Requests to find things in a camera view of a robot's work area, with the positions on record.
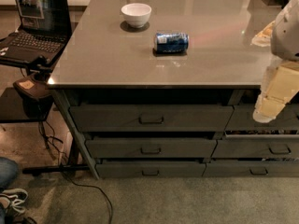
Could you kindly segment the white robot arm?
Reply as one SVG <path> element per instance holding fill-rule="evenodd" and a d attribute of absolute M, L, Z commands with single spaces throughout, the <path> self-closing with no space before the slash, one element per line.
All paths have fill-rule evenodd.
<path fill-rule="evenodd" d="M 274 120 L 299 92 L 299 0 L 290 0 L 259 36 L 270 35 L 276 59 L 266 67 L 252 117 L 260 123 Z"/>

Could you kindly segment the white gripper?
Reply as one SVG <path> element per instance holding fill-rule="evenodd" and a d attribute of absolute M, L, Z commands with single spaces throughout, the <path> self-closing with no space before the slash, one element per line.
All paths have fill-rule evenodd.
<path fill-rule="evenodd" d="M 274 120 L 299 92 L 299 62 L 271 63 L 263 75 L 263 96 L 259 95 L 252 117 L 260 123 Z"/>

